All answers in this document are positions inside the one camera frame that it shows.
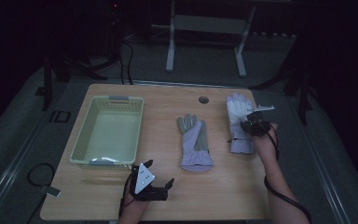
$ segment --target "forearm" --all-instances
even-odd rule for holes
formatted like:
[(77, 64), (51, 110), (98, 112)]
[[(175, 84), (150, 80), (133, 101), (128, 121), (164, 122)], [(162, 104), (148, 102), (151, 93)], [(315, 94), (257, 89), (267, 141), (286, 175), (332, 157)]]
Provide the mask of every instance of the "forearm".
[(141, 221), (149, 202), (138, 202), (128, 204), (123, 208), (118, 224), (136, 224)]
[[(275, 191), (296, 202), (295, 195), (287, 185), (279, 164), (276, 161), (265, 163), (265, 170), (269, 185)], [(270, 191), (268, 191), (268, 202), (274, 223), (309, 223), (307, 217), (301, 210)]]

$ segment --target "green plastic basket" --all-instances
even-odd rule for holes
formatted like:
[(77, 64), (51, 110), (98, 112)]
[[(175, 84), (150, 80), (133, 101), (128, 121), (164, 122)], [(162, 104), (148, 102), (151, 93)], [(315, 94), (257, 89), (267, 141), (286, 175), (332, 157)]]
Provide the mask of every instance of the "green plastic basket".
[(81, 168), (130, 169), (135, 162), (144, 99), (94, 96), (70, 161)]

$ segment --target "person's right hand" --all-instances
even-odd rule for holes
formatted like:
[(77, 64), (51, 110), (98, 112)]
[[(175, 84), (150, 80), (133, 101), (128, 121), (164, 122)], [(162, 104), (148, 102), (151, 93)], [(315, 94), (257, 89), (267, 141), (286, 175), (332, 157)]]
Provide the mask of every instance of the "person's right hand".
[[(277, 135), (275, 131), (278, 129), (278, 124), (271, 123), (271, 126), (272, 128), (269, 129), (268, 133), (275, 143), (277, 143)], [(268, 135), (264, 134), (262, 137), (253, 136), (252, 138), (256, 153), (263, 163), (277, 160), (275, 146), (272, 144)]]

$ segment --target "dark background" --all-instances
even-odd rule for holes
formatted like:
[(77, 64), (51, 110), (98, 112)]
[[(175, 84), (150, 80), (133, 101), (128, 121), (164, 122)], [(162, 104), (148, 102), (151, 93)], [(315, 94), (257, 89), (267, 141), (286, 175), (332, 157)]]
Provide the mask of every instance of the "dark background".
[[(120, 8), (113, 8), (114, 16), (119, 16), (131, 29), (139, 30), (145, 38), (150, 24), (169, 24), (169, 1), (116, 3)], [(289, 54), (288, 60), (292, 66), (302, 64), (302, 60), (307, 62), (310, 85), (358, 171), (358, 1), (295, 3), (299, 4), (258, 3), (251, 32), (298, 36), (296, 51)], [(98, 38), (101, 32), (95, 27), (117, 19), (110, 13), (111, 4), (109, 1), (0, 1), (0, 116), (27, 78), (43, 65), (46, 53), (65, 51), (79, 61), (87, 60), (85, 46), (90, 46), (92, 38)], [(226, 11), (218, 2), (205, 5), (200, 1), (193, 3), (193, 7), (178, 10), (197, 13), (205, 7), (233, 17), (248, 8)]]

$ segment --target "work glove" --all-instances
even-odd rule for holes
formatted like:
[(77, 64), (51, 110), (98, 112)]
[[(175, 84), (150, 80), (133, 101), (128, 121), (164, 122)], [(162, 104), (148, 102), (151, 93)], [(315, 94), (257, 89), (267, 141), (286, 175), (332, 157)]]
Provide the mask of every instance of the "work glove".
[(206, 124), (196, 115), (186, 114), (177, 119), (183, 135), (183, 157), (181, 167), (187, 171), (207, 171), (213, 167), (206, 137)]
[(241, 127), (241, 122), (246, 121), (246, 116), (253, 112), (252, 101), (234, 92), (227, 97), (227, 112), (231, 133), (231, 139), (228, 141), (231, 143), (230, 152), (255, 153), (252, 137)]

